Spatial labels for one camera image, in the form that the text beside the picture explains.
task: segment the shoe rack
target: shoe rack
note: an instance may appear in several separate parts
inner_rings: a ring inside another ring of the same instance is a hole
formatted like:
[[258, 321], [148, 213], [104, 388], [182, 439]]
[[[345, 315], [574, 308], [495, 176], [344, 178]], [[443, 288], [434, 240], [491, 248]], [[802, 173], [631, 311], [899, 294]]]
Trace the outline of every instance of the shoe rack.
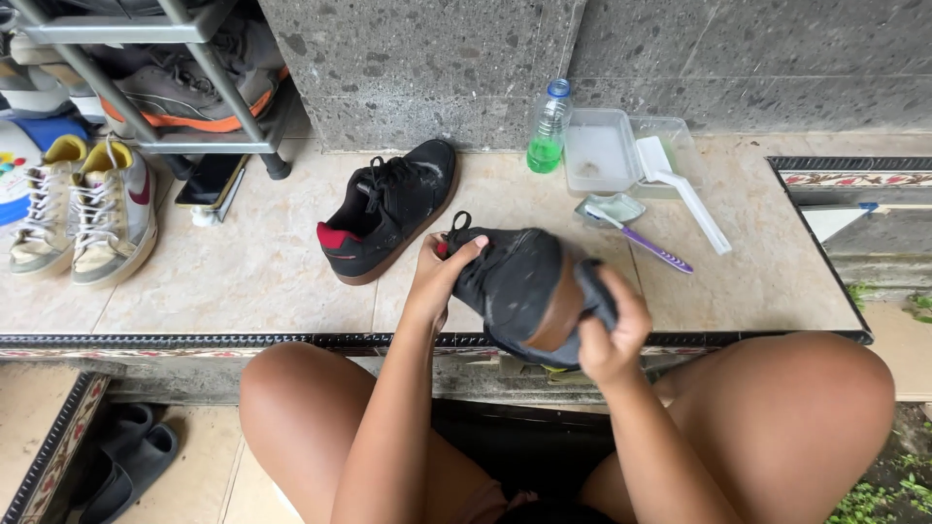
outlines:
[[[278, 154], [288, 116], [303, 110], [291, 78], [279, 85], [271, 107], [259, 119], [220, 65], [211, 38], [236, 0], [216, 0], [196, 16], [188, 13], [179, 0], [158, 0], [163, 16], [136, 19], [108, 16], [52, 18], [36, 0], [10, 0], [28, 22], [22, 29], [37, 44], [51, 44], [98, 95], [104, 97], [136, 131], [140, 149], [163, 156], [180, 180], [187, 180], [194, 166], [183, 155], [201, 153], [258, 153], [268, 175], [281, 180], [291, 166]], [[186, 44], [207, 77], [242, 124], [240, 131], [226, 133], [176, 132], [161, 134], [143, 117], [135, 105], [101, 71], [81, 44]]]

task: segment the person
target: person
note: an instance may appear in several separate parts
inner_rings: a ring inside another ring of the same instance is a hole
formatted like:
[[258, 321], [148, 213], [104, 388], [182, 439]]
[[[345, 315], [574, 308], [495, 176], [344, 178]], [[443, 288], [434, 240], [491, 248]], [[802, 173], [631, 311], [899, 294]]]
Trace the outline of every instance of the person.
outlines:
[[817, 523], [887, 438], [889, 370], [831, 333], [743, 340], [650, 385], [637, 357], [651, 317], [602, 265], [619, 321], [609, 333], [580, 320], [580, 364], [605, 396], [616, 451], [575, 501], [506, 501], [430, 427], [432, 342], [457, 276], [488, 242], [444, 260], [441, 241], [420, 249], [378, 380], [300, 342], [267, 348], [242, 372], [246, 442], [307, 524]]

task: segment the clear plastic tray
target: clear plastic tray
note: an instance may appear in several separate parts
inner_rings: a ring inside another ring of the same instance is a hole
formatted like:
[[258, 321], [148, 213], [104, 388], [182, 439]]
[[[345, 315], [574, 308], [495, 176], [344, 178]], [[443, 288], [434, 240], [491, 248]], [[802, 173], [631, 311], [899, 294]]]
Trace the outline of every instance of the clear plastic tray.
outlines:
[[[696, 193], [702, 193], [702, 186], [706, 183], [706, 165], [696, 149], [695, 142], [692, 141], [685, 120], [676, 117], [629, 117], [628, 121], [631, 122], [631, 132], [635, 140], [648, 136], [660, 137], [673, 172], [689, 180]], [[648, 182], [643, 177], [639, 177], [637, 183], [628, 190], [628, 194], [636, 199], [679, 198], [675, 187]]]
[[628, 115], [621, 109], [574, 109], [564, 155], [573, 196], [619, 193], [642, 175]]

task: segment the black sneaker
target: black sneaker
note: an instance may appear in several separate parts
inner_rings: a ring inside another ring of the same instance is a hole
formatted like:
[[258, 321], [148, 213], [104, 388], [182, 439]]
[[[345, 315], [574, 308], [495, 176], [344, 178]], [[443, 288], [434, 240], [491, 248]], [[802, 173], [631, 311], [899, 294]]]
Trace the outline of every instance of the black sneaker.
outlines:
[[317, 224], [317, 239], [336, 277], [349, 285], [372, 282], [453, 200], [457, 155], [429, 140], [403, 157], [375, 157], [349, 178], [340, 209]]
[[482, 315], [486, 335], [503, 350], [534, 364], [578, 367], [580, 318], [594, 314], [608, 329], [617, 320], [614, 299], [596, 276], [600, 262], [540, 228], [470, 228], [471, 222], [468, 213], [456, 214], [447, 251], [479, 235], [489, 243], [463, 269], [453, 296]]

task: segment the granite wall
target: granite wall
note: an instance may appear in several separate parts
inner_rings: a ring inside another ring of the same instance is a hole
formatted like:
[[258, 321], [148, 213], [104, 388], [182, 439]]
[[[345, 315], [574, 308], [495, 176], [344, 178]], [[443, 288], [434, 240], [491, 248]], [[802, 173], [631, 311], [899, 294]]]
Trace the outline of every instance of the granite wall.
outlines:
[[585, 0], [260, 0], [326, 150], [522, 149]]
[[523, 149], [566, 74], [694, 132], [932, 131], [932, 0], [260, 3], [331, 151]]
[[932, 0], [589, 0], [569, 76], [698, 132], [932, 131]]

